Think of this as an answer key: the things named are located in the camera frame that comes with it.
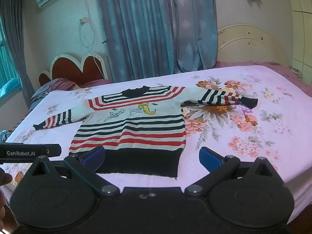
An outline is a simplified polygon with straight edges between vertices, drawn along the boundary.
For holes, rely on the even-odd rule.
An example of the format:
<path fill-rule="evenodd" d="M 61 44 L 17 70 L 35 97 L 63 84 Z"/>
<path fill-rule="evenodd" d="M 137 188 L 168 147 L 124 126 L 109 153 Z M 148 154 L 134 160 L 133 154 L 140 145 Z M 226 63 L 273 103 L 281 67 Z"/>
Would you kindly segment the left hand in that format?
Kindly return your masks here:
<path fill-rule="evenodd" d="M 7 185 L 12 182 L 12 176 L 6 173 L 2 168 L 0 169 L 0 186 Z M 5 205 L 6 197 L 2 191 L 0 191 L 0 231 L 3 230 L 4 224 L 3 219 L 5 217 Z"/>

